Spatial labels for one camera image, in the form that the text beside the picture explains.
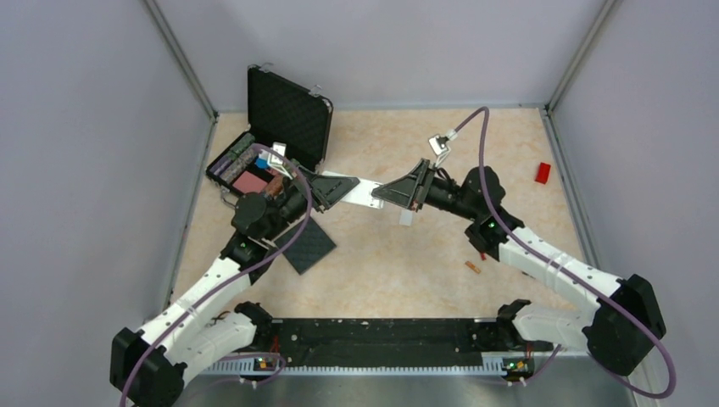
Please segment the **white remote control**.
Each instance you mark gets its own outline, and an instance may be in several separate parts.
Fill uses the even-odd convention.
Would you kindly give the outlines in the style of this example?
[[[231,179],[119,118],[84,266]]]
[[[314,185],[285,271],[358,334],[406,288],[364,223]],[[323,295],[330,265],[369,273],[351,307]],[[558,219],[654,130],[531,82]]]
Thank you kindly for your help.
[[[330,171],[325,171],[321,175],[323,176],[346,176],[343,174],[338,174]],[[339,203],[346,203],[346,204],[355,204],[359,206],[364,206],[372,209],[382,209],[384,205],[384,201],[373,198],[371,196],[371,192],[377,188],[381,187],[382,184],[379,181],[372,181],[365,178],[357,177],[359,179],[359,185],[350,192],[347,196],[345,196]]]

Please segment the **white battery cover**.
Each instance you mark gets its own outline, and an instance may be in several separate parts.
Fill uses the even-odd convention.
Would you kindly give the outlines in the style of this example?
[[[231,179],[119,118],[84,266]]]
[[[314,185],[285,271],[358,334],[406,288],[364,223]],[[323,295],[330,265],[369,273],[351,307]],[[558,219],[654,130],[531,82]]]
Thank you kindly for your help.
[[[399,224],[401,226],[411,226],[413,222],[413,212],[407,209],[403,209],[399,214]]]

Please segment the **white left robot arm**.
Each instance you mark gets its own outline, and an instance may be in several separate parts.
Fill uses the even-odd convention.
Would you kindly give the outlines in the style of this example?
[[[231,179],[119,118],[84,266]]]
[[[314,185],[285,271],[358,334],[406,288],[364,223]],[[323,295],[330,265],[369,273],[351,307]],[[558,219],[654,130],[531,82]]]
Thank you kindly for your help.
[[[115,335],[109,379],[121,392],[119,404],[171,406],[189,382],[232,351],[266,348],[272,329],[257,307],[218,322],[214,317],[297,242],[312,210],[330,209],[359,184],[357,177],[300,170],[281,178],[280,192],[244,193],[235,204],[233,235],[195,284],[137,330]]]

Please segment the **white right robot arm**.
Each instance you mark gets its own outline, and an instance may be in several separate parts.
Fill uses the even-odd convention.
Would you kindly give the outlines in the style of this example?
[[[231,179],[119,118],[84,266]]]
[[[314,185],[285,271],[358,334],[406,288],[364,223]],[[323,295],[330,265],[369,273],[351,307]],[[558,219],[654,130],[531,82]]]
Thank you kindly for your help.
[[[474,167],[463,183],[428,160],[407,175],[372,190],[373,198],[417,211],[424,205],[470,221],[470,245],[514,267],[574,304],[576,310],[547,309],[518,299],[498,312],[499,342],[519,349],[528,341],[556,343],[588,352],[602,367],[629,376],[655,348],[633,322],[657,338],[666,324],[651,283],[633,274],[621,278],[598,270],[549,244],[501,205],[505,189],[489,166]]]

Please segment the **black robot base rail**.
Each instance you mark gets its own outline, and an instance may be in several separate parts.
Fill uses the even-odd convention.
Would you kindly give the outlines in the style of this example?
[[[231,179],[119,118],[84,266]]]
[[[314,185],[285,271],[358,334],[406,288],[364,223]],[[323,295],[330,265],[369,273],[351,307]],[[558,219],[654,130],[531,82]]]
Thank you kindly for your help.
[[[274,319],[243,352],[277,352],[291,367],[479,366],[491,353],[551,352],[494,320],[474,318]]]

